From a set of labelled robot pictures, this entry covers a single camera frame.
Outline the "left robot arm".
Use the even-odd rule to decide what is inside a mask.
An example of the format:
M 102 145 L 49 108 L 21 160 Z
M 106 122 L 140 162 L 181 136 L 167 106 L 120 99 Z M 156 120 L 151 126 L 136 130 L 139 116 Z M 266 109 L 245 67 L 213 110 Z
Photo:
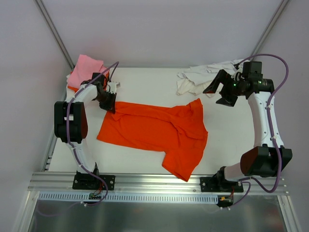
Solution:
M 119 87 L 120 83 L 111 81 L 106 75 L 93 73 L 92 79 L 82 81 L 72 97 L 54 104 L 55 136 L 70 149 L 77 164 L 77 178 L 83 178 L 89 189 L 100 185 L 100 177 L 86 141 L 88 122 L 85 109 L 90 102 L 97 101 L 101 109 L 114 113 Z

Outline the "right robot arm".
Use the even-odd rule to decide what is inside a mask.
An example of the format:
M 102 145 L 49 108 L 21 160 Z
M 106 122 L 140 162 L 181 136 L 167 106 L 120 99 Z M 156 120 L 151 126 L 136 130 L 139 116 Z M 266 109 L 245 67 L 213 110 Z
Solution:
M 254 145 L 241 156 L 240 162 L 232 166 L 223 166 L 206 182 L 212 190 L 228 192 L 242 186 L 244 180 L 256 177 L 274 177 L 272 189 L 262 189 L 273 193 L 278 187 L 282 170 L 293 157 L 291 149 L 285 148 L 281 139 L 274 110 L 274 95 L 277 89 L 271 79 L 262 74 L 259 61 L 244 62 L 242 69 L 230 75 L 221 69 L 204 90 L 206 94 L 214 93 L 219 85 L 221 98 L 217 104 L 233 107 L 239 96 L 245 96 L 253 117 Z

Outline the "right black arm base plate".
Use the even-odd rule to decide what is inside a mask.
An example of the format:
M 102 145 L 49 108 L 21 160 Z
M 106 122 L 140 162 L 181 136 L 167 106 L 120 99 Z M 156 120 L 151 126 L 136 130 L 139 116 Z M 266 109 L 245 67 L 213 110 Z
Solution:
M 243 185 L 239 185 L 238 182 L 227 181 L 223 178 L 219 178 L 216 175 L 212 177 L 201 177 L 200 179 L 201 192 L 236 192 L 242 193 Z

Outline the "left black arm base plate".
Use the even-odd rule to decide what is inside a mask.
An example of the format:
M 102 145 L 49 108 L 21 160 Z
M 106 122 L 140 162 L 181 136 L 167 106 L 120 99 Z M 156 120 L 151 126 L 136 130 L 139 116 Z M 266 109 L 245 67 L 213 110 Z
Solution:
M 105 181 L 108 190 L 114 190 L 115 175 L 99 175 Z M 77 172 L 74 176 L 72 188 L 75 190 L 106 190 L 103 182 L 90 174 Z

